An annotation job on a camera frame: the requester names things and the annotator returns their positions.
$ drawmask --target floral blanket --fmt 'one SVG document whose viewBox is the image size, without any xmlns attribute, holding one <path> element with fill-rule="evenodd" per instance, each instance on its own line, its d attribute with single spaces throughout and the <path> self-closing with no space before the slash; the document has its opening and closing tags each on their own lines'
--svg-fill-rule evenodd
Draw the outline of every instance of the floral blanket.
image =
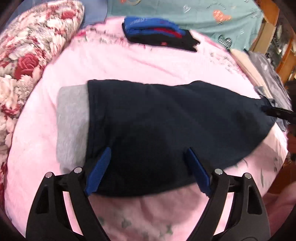
<svg viewBox="0 0 296 241">
<path fill-rule="evenodd" d="M 79 1 L 38 5 L 11 22 L 0 35 L 0 206 L 4 207 L 7 157 L 14 127 L 46 65 L 78 30 L 84 14 Z"/>
</svg>

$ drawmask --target teal fabric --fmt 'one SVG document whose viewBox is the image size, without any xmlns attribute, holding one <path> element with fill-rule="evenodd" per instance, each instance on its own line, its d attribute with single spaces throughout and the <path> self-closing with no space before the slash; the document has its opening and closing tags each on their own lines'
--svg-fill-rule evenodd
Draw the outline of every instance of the teal fabric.
<svg viewBox="0 0 296 241">
<path fill-rule="evenodd" d="M 231 48 L 249 49 L 257 37 L 263 13 L 253 0 L 108 0 L 108 16 L 158 17 L 173 21 L 183 29 L 193 29 L 219 43 L 218 37 L 232 40 Z M 230 15 L 220 24 L 215 10 Z"/>
</svg>

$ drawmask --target dark navy garment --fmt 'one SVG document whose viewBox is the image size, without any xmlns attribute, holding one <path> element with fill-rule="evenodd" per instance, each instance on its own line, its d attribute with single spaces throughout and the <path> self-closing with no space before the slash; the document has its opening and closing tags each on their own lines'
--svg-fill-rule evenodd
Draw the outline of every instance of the dark navy garment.
<svg viewBox="0 0 296 241">
<path fill-rule="evenodd" d="M 184 162 L 193 147 L 200 160 L 227 168 L 249 155 L 275 118 L 251 99 L 195 81 L 166 86 L 119 80 L 88 81 L 90 122 L 86 169 L 107 147 L 110 163 L 97 193 L 155 194 L 195 182 Z"/>
</svg>

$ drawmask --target blue sheet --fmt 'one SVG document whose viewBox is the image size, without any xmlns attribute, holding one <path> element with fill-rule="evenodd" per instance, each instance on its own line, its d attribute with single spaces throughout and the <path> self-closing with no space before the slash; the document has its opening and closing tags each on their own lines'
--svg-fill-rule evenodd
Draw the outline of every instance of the blue sheet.
<svg viewBox="0 0 296 241">
<path fill-rule="evenodd" d="M 46 2 L 50 2 L 50 0 L 35 0 L 35 6 Z M 87 25 L 105 21 L 107 15 L 107 0 L 80 0 L 80 2 L 84 5 L 84 18 L 80 28 L 85 28 Z M 5 28 L 18 15 L 32 7 L 33 0 L 24 0 L 11 15 Z"/>
<path fill-rule="evenodd" d="M 253 0 L 108 0 L 108 16 L 157 17 L 173 21 L 182 29 L 193 29 L 216 43 L 231 39 L 231 48 L 249 49 L 257 37 L 263 13 Z M 231 16 L 217 23 L 215 10 Z"/>
</svg>

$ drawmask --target pink blanket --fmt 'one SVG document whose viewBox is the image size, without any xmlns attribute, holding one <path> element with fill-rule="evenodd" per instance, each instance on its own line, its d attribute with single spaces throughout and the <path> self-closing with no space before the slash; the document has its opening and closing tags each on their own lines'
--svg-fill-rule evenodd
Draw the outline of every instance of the pink blanket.
<svg viewBox="0 0 296 241">
<path fill-rule="evenodd" d="M 121 29 L 122 18 L 87 27 L 78 33 L 55 62 L 49 64 L 15 128 L 8 158 L 5 208 L 13 224 L 25 234 L 30 206 L 44 174 L 59 175 L 56 160 L 56 98 L 62 86 L 90 79 L 118 79 L 165 85 L 202 80 L 241 95 L 259 98 L 231 56 L 207 37 L 192 32 L 201 44 L 197 53 L 166 47 L 131 45 Z M 265 194 L 286 154 L 286 137 L 275 124 L 252 154 L 227 174 L 252 174 Z M 216 232 L 229 215 L 229 195 Z M 91 195 L 92 207 L 112 241 L 186 240 L 207 203 L 196 184 L 153 196 L 106 198 Z M 66 207 L 72 228 L 80 232 L 69 197 Z"/>
</svg>

